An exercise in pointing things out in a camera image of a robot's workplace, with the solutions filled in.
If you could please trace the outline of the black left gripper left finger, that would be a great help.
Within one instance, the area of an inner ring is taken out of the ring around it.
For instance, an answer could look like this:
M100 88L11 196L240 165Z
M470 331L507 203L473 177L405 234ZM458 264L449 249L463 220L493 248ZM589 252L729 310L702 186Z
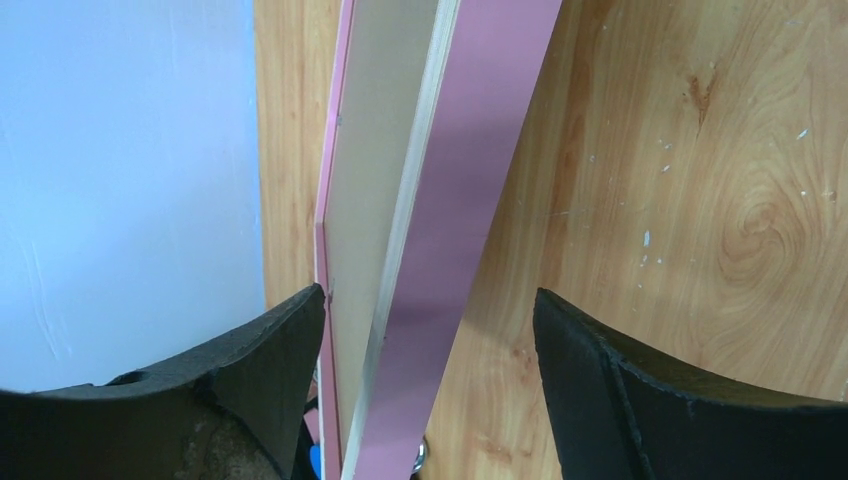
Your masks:
M102 386L1 394L5 479L311 479L304 419L325 325L313 284Z

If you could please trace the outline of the wooden picture frame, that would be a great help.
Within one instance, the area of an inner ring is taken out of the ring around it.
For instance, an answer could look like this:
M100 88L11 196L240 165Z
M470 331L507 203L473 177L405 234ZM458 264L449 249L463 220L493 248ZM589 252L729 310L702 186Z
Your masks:
M324 217L353 4L341 5L315 213L326 294L321 474L407 479L472 290L560 10L557 1L438 4L350 436L340 443Z

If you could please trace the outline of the brown backing board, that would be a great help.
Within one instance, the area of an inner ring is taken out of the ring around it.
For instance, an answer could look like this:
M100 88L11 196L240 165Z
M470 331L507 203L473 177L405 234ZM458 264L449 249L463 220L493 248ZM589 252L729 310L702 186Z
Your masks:
M340 443L349 439L435 1L356 1L324 217Z

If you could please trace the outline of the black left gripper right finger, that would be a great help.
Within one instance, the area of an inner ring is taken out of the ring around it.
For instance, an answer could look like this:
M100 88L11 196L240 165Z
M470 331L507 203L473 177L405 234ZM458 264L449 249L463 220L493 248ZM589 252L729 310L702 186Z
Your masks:
M698 368L539 289L535 348L567 479L843 479L847 407Z

